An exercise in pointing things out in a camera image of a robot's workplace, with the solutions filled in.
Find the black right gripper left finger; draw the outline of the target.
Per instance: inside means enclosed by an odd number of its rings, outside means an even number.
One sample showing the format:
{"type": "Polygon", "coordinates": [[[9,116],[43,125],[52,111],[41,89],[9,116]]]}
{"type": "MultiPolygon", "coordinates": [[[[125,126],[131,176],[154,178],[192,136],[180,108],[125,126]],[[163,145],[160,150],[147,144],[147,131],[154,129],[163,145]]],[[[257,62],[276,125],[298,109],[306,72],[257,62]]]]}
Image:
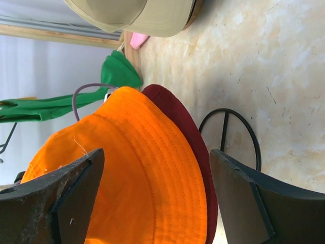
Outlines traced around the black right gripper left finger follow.
{"type": "Polygon", "coordinates": [[[104,168],[89,154],[1,191],[1,243],[84,243],[104,168]]]}

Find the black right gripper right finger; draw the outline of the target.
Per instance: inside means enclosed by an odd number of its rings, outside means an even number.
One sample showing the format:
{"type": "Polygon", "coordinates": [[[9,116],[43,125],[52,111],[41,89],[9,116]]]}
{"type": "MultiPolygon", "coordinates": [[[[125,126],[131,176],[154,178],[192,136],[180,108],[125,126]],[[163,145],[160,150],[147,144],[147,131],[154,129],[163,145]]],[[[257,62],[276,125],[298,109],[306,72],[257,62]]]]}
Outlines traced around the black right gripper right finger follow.
{"type": "Polygon", "coordinates": [[[254,170],[220,150],[210,153],[228,243],[324,243],[324,194],[254,170]]]}

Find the orange cap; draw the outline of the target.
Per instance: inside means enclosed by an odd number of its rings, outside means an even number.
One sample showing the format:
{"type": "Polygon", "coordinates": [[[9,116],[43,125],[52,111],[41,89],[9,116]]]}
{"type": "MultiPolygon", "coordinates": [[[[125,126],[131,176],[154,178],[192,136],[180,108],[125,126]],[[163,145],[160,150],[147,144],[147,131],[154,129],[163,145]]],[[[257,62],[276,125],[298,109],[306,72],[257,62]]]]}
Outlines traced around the orange cap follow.
{"type": "Polygon", "coordinates": [[[86,243],[204,243],[199,164],[178,127],[143,93],[122,87],[93,114],[52,136],[23,182],[104,150],[86,243]]]}

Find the dark red cap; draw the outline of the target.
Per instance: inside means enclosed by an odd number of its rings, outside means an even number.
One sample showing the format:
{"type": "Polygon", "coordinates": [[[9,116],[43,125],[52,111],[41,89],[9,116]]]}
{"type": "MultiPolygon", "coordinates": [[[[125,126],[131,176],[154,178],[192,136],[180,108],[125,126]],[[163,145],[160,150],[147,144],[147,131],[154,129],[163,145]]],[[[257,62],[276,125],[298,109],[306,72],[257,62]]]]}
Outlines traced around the dark red cap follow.
{"type": "Polygon", "coordinates": [[[151,84],[144,88],[142,93],[180,129],[196,157],[206,192],[206,243],[213,243],[217,226],[218,204],[209,163],[209,153],[203,138],[187,109],[168,89],[158,84],[151,84]]]}

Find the beige cap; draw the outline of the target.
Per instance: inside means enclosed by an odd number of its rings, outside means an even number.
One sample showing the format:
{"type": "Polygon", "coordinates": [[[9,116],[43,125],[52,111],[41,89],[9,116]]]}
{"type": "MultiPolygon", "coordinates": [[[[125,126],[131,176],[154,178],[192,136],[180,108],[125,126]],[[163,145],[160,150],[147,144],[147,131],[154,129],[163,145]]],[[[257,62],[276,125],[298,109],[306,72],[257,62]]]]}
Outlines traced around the beige cap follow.
{"type": "Polygon", "coordinates": [[[190,24],[201,2],[69,0],[65,4],[86,22],[108,33],[122,30],[155,37],[172,37],[190,24]]]}

